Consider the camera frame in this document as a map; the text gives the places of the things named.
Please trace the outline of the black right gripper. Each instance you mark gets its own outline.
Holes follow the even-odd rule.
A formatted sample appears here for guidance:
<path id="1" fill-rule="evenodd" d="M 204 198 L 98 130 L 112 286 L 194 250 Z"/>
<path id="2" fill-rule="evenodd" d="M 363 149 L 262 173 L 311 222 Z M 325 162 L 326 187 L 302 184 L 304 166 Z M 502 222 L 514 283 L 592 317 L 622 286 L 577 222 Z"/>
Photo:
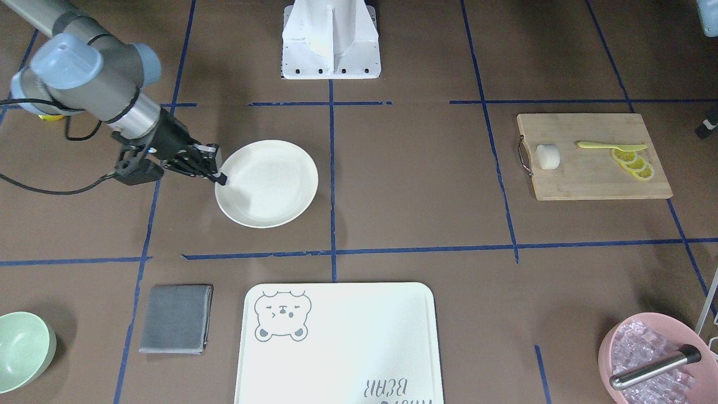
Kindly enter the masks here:
<path id="1" fill-rule="evenodd" d="M 222 149 L 217 144 L 202 145 L 191 138 L 186 126 L 165 109 L 159 109 L 151 120 L 140 116 L 139 122 L 123 126 L 123 120 L 113 123 L 113 138 L 124 145 L 148 148 L 148 158 L 166 171 L 188 177 L 203 177 L 225 186 L 228 177 L 222 167 Z"/>

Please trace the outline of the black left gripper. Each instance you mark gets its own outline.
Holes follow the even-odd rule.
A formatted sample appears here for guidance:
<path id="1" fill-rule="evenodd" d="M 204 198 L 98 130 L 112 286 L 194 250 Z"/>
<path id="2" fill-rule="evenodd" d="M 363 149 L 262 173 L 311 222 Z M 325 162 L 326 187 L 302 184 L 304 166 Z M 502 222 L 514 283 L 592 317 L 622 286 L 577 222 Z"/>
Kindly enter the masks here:
<path id="1" fill-rule="evenodd" d="M 717 104 L 712 105 L 703 115 L 703 122 L 694 130 L 700 140 L 717 133 Z"/>

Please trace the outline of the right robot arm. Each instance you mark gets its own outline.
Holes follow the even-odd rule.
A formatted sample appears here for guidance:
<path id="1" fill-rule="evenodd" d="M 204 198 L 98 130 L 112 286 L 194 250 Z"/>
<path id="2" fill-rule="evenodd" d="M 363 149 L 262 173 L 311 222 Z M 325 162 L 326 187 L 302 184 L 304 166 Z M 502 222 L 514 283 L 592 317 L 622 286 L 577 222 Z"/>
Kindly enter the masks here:
<path id="1" fill-rule="evenodd" d="M 226 184 L 219 145 L 191 138 L 185 125 L 145 94 L 162 74 L 153 49 L 124 43 L 67 1 L 6 5 L 48 38 L 11 79 L 10 103 L 38 116 L 87 112 L 109 126 L 121 150 L 100 182 L 134 186 L 158 181 L 168 169 Z"/>

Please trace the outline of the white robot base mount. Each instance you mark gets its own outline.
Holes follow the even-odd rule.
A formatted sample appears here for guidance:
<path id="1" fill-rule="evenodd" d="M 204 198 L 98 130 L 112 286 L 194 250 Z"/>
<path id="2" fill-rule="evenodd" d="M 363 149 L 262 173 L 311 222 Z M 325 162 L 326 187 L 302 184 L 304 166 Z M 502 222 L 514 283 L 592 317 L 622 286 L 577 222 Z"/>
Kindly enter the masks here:
<path id="1" fill-rule="evenodd" d="M 364 80 L 380 73 L 375 7 L 364 1 L 295 1 L 284 8 L 283 79 Z"/>

